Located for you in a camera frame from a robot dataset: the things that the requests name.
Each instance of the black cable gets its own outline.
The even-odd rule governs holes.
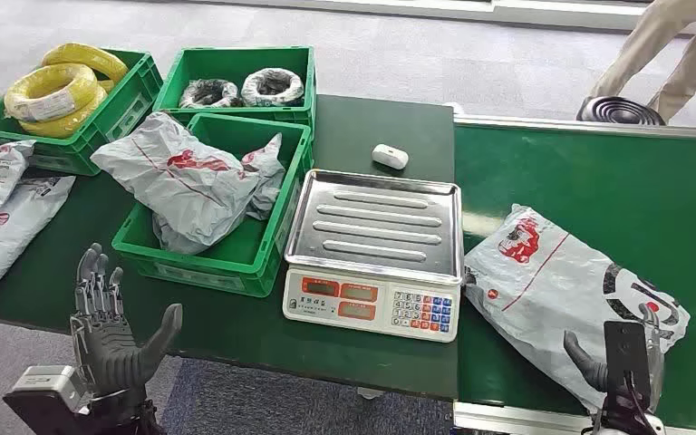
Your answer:
[[[636,407],[636,410],[639,411],[639,418],[642,419],[642,423],[649,428],[650,433],[652,435],[657,435],[657,432],[655,432],[655,429],[653,428],[652,424],[650,424],[650,421],[647,420],[647,416],[644,415],[644,411],[642,410],[642,405],[639,404],[639,401],[636,398],[636,388],[633,386],[633,373],[632,372],[626,372],[625,373],[625,387],[628,389],[628,392],[631,393],[631,400],[633,401],[633,406]]]

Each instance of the yellow cable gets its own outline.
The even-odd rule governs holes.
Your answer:
[[[6,91],[4,106],[19,121],[62,118],[89,104],[97,92],[94,71],[78,63],[60,63],[35,70]]]
[[[56,63],[83,63],[95,71],[108,76],[118,83],[127,74],[129,68],[118,57],[84,43],[64,43],[45,54],[41,65]]]
[[[20,121],[20,125],[25,131],[34,136],[44,136],[45,138],[65,139],[73,135],[83,122],[92,114],[105,100],[108,94],[101,86],[97,86],[97,92],[89,104],[82,107],[80,110],[71,113],[63,118],[45,122],[25,122]]]

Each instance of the black wire coil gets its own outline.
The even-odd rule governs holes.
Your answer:
[[[657,111],[622,97],[598,97],[587,101],[577,113],[577,120],[615,124],[665,125],[665,121],[662,120]]]

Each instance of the robotic hand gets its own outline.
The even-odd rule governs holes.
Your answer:
[[[95,243],[76,271],[71,336],[78,370],[28,367],[4,396],[37,435],[165,434],[156,422],[156,408],[147,400],[145,382],[179,333],[182,305],[170,305],[159,330],[137,347],[123,311],[123,270],[116,267],[106,285],[107,265],[108,256]],[[86,392],[92,399],[77,410]]]
[[[120,267],[105,284],[108,256],[94,243],[86,250],[76,273],[76,314],[71,336],[79,372],[95,397],[142,388],[182,326],[182,305],[167,307],[161,327],[142,348],[132,338],[121,300]]]
[[[662,390],[663,354],[660,322],[645,304],[639,305],[642,322],[605,322],[607,363],[595,361],[571,331],[565,331],[564,348],[585,381],[606,392],[594,416],[594,435],[665,435],[653,415]],[[649,338],[644,327],[651,328]]]

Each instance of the scale keypad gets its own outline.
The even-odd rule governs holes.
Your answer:
[[[448,333],[452,314],[452,299],[431,297],[407,292],[393,293],[394,326],[426,329]]]

